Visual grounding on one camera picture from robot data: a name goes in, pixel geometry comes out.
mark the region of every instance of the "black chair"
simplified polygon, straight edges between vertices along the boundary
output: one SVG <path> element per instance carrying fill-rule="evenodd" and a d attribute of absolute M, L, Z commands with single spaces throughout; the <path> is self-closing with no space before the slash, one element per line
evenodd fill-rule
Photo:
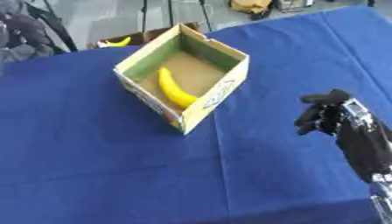
<path fill-rule="evenodd" d="M 36 19 L 41 19 L 46 23 L 55 33 L 59 36 L 61 41 L 64 42 L 66 47 L 69 49 L 70 52 L 77 52 L 78 48 L 74 43 L 73 39 L 69 35 L 67 29 L 61 23 L 61 18 L 57 17 L 53 11 L 52 6 L 44 0 L 45 6 L 48 10 L 42 10 L 38 7 L 33 6 L 30 3 L 25 2 L 27 12 Z M 64 53 L 65 51 L 61 48 L 57 47 L 54 43 L 52 43 L 52 47 L 56 51 L 56 53 Z"/>

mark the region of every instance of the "table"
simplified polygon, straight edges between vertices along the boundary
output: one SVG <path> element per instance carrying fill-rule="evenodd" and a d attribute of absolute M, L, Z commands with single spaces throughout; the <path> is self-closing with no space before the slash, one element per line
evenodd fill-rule
<path fill-rule="evenodd" d="M 0 77 L 0 222 L 379 223 L 299 96 L 342 88 L 392 124 L 392 26 L 366 7 L 208 34 L 248 79 L 189 136 L 111 72 L 136 47 L 10 64 Z"/>

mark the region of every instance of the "gray floor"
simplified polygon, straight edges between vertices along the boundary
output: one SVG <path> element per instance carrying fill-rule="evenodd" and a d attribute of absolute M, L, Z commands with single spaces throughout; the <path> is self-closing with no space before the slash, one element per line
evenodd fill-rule
<path fill-rule="evenodd" d="M 141 31 L 143 0 L 49 0 L 56 13 L 72 34 L 77 46 L 85 49 L 87 44 L 98 39 Z M 148 0 L 147 28 L 169 25 L 167 0 Z M 207 25 L 198 0 L 172 0 L 176 22 L 201 22 L 203 32 Z M 367 0 L 315 0 L 315 4 L 300 12 L 281 13 L 274 10 L 269 19 L 285 18 L 297 14 L 328 11 L 344 6 L 365 4 Z M 207 13 L 213 28 L 219 30 L 233 25 L 249 23 L 249 16 L 228 8 L 228 0 L 206 0 Z M 375 7 L 392 19 L 392 1 L 378 0 Z"/>

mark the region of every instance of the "cardboard box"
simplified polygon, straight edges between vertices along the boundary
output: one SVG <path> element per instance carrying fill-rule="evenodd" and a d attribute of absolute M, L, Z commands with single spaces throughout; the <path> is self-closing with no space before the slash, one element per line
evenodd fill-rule
<path fill-rule="evenodd" d="M 187 109 L 171 102 L 158 83 L 158 69 L 199 99 Z M 121 83 L 182 133 L 189 133 L 247 77 L 249 56 L 178 24 L 115 67 Z"/>
<path fill-rule="evenodd" d="M 185 25 L 195 31 L 200 30 L 199 23 L 193 22 L 193 23 L 187 23 Z M 87 45 L 87 49 L 101 48 L 101 46 L 100 46 L 101 43 L 105 43 L 106 41 L 116 43 L 116 42 L 122 41 L 123 39 L 126 39 L 127 37 L 132 38 L 132 40 L 130 41 L 128 46 L 140 46 L 140 45 L 144 45 L 144 44 L 151 42 L 153 39 L 159 37 L 159 35 L 161 35 L 164 32 L 167 32 L 170 29 L 171 28 L 154 29 L 154 30 L 146 31 L 145 33 L 135 32 L 135 33 L 131 33 L 128 35 L 122 35 L 120 37 L 100 39 L 98 41 L 95 41 L 94 43 L 89 43 Z"/>

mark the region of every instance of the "yellow banana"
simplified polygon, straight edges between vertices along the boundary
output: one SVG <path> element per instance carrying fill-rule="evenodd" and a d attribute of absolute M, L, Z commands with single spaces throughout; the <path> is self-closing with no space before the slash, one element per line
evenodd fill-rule
<path fill-rule="evenodd" d="M 127 37 L 127 38 L 125 38 L 122 41 L 117 42 L 117 43 L 109 42 L 109 41 L 106 40 L 104 45 L 105 46 L 114 46 L 114 47 L 116 47 L 116 46 L 127 46 L 130 43 L 131 40 L 132 40 L 132 37 Z"/>
<path fill-rule="evenodd" d="M 172 78 L 172 72 L 166 67 L 159 68 L 159 86 L 167 98 L 183 109 L 187 109 L 198 99 L 184 92 Z"/>

